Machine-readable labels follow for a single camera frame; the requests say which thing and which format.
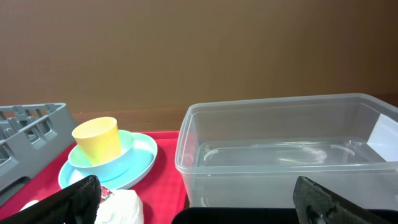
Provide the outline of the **clear plastic bin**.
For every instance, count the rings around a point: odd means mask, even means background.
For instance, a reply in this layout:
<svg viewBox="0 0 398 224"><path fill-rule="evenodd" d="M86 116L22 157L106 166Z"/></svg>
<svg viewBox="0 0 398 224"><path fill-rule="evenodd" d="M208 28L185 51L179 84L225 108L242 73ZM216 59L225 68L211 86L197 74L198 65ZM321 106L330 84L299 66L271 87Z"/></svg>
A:
<svg viewBox="0 0 398 224"><path fill-rule="evenodd" d="M305 176L396 210L397 108L361 93L195 104L175 166L193 207L291 208Z"/></svg>

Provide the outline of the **light blue bowl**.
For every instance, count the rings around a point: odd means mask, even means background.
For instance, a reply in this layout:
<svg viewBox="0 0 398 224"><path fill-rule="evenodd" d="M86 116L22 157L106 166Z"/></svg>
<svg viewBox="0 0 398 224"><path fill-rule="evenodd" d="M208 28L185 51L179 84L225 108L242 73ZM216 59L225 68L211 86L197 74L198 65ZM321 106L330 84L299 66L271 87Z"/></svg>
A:
<svg viewBox="0 0 398 224"><path fill-rule="evenodd" d="M69 164L83 177L96 175L101 182L112 180L125 173L128 160L134 148L134 137L131 132L119 130L122 154L117 158L100 165L91 165L79 146L75 146L68 155Z"/></svg>

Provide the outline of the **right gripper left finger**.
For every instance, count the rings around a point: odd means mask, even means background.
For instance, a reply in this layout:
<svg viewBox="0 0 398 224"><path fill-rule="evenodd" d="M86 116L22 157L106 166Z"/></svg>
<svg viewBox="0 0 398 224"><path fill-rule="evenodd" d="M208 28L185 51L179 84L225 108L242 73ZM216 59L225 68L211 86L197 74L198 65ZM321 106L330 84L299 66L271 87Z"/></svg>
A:
<svg viewBox="0 0 398 224"><path fill-rule="evenodd" d="M1 220L1 224L94 223L100 201L100 181L97 176L89 175Z"/></svg>

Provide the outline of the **yellow plastic cup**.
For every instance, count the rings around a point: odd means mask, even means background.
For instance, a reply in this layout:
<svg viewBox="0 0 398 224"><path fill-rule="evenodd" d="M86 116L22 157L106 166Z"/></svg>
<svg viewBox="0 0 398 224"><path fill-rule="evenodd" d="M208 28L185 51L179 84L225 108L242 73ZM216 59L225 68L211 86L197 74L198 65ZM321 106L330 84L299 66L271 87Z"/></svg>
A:
<svg viewBox="0 0 398 224"><path fill-rule="evenodd" d="M100 117L78 125L72 136L91 165L97 166L122 154L118 122L113 117Z"/></svg>

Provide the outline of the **cream plastic spoon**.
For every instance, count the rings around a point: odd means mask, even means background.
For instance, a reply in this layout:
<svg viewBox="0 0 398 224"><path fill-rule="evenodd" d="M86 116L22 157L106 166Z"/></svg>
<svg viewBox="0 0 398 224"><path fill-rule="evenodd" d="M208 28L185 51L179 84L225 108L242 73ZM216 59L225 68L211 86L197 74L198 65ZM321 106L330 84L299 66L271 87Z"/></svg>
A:
<svg viewBox="0 0 398 224"><path fill-rule="evenodd" d="M32 201L26 203L26 204L20 209L20 211L25 210L25 209L27 209L27 208L29 208L29 207L35 205L35 204L38 203L38 202L39 202L38 200L32 200Z"/></svg>

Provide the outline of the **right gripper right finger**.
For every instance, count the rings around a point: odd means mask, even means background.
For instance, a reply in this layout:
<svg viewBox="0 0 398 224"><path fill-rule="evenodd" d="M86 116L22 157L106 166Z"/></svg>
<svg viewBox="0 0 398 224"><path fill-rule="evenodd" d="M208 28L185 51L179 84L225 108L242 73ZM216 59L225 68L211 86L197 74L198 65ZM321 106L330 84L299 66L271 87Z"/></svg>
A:
<svg viewBox="0 0 398 224"><path fill-rule="evenodd" d="M363 209L304 176L297 178L292 198L300 223L392 223L390 210Z"/></svg>

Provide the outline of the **light blue plate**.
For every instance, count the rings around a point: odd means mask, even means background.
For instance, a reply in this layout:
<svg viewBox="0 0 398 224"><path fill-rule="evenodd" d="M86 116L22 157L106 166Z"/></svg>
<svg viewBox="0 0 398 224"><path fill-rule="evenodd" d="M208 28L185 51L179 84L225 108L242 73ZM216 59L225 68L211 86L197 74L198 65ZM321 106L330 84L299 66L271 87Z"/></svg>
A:
<svg viewBox="0 0 398 224"><path fill-rule="evenodd" d="M134 148L128 160L128 170L112 180L100 181L101 185L110 190L131 188L142 180L154 165L157 156L157 144L155 140L142 133L132 133L132 135L134 137ZM78 173L67 160L60 169L58 184L64 189L83 178L85 177Z"/></svg>

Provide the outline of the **black plastic tray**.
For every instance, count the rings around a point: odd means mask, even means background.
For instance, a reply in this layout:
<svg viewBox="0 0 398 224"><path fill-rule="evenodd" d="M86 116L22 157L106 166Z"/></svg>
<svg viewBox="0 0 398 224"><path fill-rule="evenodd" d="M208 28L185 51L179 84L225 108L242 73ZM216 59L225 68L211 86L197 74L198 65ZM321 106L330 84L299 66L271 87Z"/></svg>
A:
<svg viewBox="0 0 398 224"><path fill-rule="evenodd" d="M172 224L299 224L294 208L188 208Z"/></svg>

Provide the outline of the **red plastic tray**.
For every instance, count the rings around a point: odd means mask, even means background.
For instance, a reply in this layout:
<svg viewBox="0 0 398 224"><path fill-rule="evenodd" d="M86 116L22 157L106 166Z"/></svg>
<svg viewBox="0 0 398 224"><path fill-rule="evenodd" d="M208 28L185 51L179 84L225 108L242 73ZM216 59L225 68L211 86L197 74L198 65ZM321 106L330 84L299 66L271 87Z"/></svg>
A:
<svg viewBox="0 0 398 224"><path fill-rule="evenodd" d="M157 157L150 172L132 187L143 202L144 222L171 223L184 208L186 190L175 168L178 131L146 132L157 143ZM30 180L18 193L1 205L1 219L17 213L33 200L43 200L61 190L58 174L76 144L68 146L45 169Z"/></svg>

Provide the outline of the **red snack wrapper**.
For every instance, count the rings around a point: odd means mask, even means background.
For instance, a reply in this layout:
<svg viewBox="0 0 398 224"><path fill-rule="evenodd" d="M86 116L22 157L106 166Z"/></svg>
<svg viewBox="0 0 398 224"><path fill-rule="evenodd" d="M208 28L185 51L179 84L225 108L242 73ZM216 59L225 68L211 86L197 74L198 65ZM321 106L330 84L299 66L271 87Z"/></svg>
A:
<svg viewBox="0 0 398 224"><path fill-rule="evenodd" d="M109 199L110 197L112 197L114 195L114 193L106 188L105 186L101 186L101 200L100 203L105 202L107 199Z"/></svg>

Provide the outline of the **white napkin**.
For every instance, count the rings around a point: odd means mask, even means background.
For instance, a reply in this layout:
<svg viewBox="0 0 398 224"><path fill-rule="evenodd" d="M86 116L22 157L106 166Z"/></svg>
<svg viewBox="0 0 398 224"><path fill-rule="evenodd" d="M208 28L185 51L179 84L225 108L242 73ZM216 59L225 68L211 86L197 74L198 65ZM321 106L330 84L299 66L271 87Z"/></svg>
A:
<svg viewBox="0 0 398 224"><path fill-rule="evenodd" d="M143 224L143 202L134 190L114 190L99 205L95 224Z"/></svg>

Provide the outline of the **grey plastic dishwasher rack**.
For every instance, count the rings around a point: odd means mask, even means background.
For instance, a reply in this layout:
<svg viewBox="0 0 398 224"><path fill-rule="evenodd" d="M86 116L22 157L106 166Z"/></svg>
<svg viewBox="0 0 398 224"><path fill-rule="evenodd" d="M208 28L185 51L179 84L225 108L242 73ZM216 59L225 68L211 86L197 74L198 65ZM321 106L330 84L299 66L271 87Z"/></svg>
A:
<svg viewBox="0 0 398 224"><path fill-rule="evenodd" d="M1 106L1 204L75 142L65 103Z"/></svg>

